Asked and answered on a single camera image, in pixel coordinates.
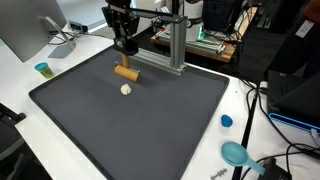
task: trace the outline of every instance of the blue cap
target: blue cap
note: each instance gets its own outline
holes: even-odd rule
[[[221,124],[224,127],[230,127],[233,123],[233,120],[228,115],[221,116]]]
[[[48,67],[48,63],[40,63],[37,64],[34,68],[38,71],[43,70]]]

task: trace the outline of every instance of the wooden cylinder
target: wooden cylinder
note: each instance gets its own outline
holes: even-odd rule
[[[122,66],[125,68],[130,68],[129,57],[125,54],[122,54]]]
[[[134,72],[128,68],[122,67],[120,65],[117,65],[114,68],[114,72],[124,78],[127,78],[133,82],[138,82],[139,81],[139,73]]]

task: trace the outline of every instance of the black rubber mat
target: black rubber mat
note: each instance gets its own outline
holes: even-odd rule
[[[30,97],[108,178],[173,180],[185,171],[229,79],[188,67],[178,77],[143,63],[141,81],[114,73],[107,49]],[[133,91],[120,92],[123,84]]]

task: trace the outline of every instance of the monitor stand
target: monitor stand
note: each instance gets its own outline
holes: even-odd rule
[[[55,48],[55,50],[48,56],[49,58],[65,58],[67,57],[76,47],[76,43],[74,41],[70,41],[67,35],[62,31],[62,29],[50,18],[45,17],[47,20],[63,37],[63,39],[67,42],[64,45],[60,45]]]

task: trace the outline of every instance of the desk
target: desk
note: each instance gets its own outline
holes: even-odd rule
[[[113,41],[81,36],[76,38],[76,43],[76,49],[65,59],[47,58],[54,46],[46,46],[26,63],[21,63],[6,46],[2,46],[0,101],[13,111],[27,115],[16,128],[53,179],[103,180],[105,177],[100,171],[28,96],[32,89],[46,81],[34,70],[37,63],[48,62],[58,75],[111,46]],[[248,117],[245,102],[248,88],[240,80],[229,78],[229,86],[182,177],[184,180],[208,180],[224,168],[228,171],[223,179],[231,179],[233,175],[234,167],[221,158],[220,148],[225,141],[241,143]],[[223,114],[233,118],[234,124],[230,128],[221,126]]]
[[[254,15],[257,12],[257,9],[258,9],[257,7],[252,7],[251,8],[252,13],[249,13],[249,16],[246,16],[244,21],[241,23],[241,25],[239,27],[239,33],[241,34],[241,36],[244,36],[245,32],[247,31],[247,29],[250,25],[250,22],[252,21]],[[213,40],[213,38],[210,38],[210,37],[205,37],[205,39],[207,39],[209,41],[215,41],[215,40]],[[153,36],[151,38],[151,42],[153,42],[155,44],[162,45],[162,46],[170,46],[170,43],[168,40],[158,39],[158,38],[156,38],[156,36]],[[211,59],[215,59],[218,61],[226,62],[226,63],[230,62],[234,53],[236,52],[236,48],[234,48],[232,45],[228,45],[225,48],[225,50],[220,55],[218,55],[213,50],[212,50],[212,52],[202,50],[201,46],[203,46],[204,44],[201,42],[197,42],[197,43],[200,45],[199,48],[195,48],[193,46],[189,46],[188,44],[186,44],[186,52],[196,54],[199,56],[204,56],[204,57],[211,58]]]
[[[262,82],[260,87],[267,87],[267,83]],[[266,110],[267,98],[265,95],[262,95],[261,97],[262,106],[264,110]],[[310,133],[277,121],[273,122],[291,142],[303,143],[317,147]],[[272,127],[257,103],[247,147],[250,157],[256,161],[267,156],[283,154],[286,152],[288,146],[288,143],[285,142]],[[290,152],[296,151],[297,150],[295,148],[290,149]],[[285,156],[278,157],[276,159],[277,165],[287,171]],[[293,180],[319,179],[320,162],[318,160],[303,154],[297,154],[290,155],[289,162]],[[251,170],[245,179],[256,180],[257,178],[258,174]]]

